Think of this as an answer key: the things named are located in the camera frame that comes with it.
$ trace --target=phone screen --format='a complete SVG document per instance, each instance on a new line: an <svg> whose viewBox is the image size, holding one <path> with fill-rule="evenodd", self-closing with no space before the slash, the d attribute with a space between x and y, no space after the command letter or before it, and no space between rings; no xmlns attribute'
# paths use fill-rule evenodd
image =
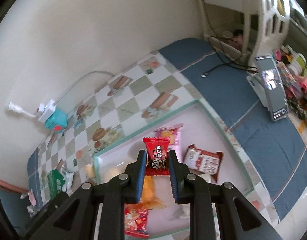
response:
<svg viewBox="0 0 307 240"><path fill-rule="evenodd" d="M276 65L271 56L263 56L256 58L256 66L262 77L273 117L274 119L279 118L287 113L288 108L285 90Z"/></svg>

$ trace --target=chair backrest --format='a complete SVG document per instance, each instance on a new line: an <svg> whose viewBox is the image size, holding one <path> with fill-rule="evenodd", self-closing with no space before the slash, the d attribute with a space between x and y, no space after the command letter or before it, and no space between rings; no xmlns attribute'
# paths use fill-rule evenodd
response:
<svg viewBox="0 0 307 240"><path fill-rule="evenodd" d="M0 240L17 240L18 233L9 221L0 200Z"/></svg>

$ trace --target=red candy package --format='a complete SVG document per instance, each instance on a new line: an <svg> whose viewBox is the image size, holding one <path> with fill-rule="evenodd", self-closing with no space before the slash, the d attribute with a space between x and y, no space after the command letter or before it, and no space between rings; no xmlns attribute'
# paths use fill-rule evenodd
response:
<svg viewBox="0 0 307 240"><path fill-rule="evenodd" d="M168 146L169 137L143 138L147 147L148 165L147 176L169 175L168 170Z"/></svg>
<svg viewBox="0 0 307 240"><path fill-rule="evenodd" d="M184 164L189 169L194 169L202 173L208 173L218 183L218 170L223 157L223 152L211 153L196 148L194 144L187 149Z"/></svg>
<svg viewBox="0 0 307 240"><path fill-rule="evenodd" d="M155 130L158 137L169 137L170 143L168 151L175 150L177 155L178 162L182 163L182 152L180 148L180 130L183 127L183 123L175 124L173 126L161 127L158 130Z"/></svg>
<svg viewBox="0 0 307 240"><path fill-rule="evenodd" d="M146 230L148 209L141 203L125 204L125 234L139 238L149 238Z"/></svg>

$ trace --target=green package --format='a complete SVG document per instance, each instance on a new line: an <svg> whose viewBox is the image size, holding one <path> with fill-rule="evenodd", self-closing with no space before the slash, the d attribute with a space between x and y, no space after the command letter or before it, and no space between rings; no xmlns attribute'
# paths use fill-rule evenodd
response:
<svg viewBox="0 0 307 240"><path fill-rule="evenodd" d="M48 173L48 184L50 191L50 199L54 199L60 191L62 191L62 186L65 184L63 175L58 170L53 170Z"/></svg>

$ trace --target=silver rivet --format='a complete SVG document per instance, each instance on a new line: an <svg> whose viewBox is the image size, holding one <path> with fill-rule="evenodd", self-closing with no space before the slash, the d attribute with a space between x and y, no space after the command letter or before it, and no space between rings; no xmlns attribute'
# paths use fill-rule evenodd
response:
<svg viewBox="0 0 307 240"><path fill-rule="evenodd" d="M187 179L189 179L189 180L195 180L195 179L196 179L196 175L190 173L190 174L187 175Z"/></svg>
<svg viewBox="0 0 307 240"><path fill-rule="evenodd" d="M225 183L223 184L223 186L224 186L225 188L227 188L227 189L232 189L232 188L233 188L233 184L232 184L231 182L225 182Z"/></svg>
<svg viewBox="0 0 307 240"><path fill-rule="evenodd" d="M128 179L128 174L121 173L121 174L119 175L119 179L121 179L121 180Z"/></svg>
<svg viewBox="0 0 307 240"><path fill-rule="evenodd" d="M85 182L84 184L82 184L82 189L90 189L91 188L91 184L89 182Z"/></svg>

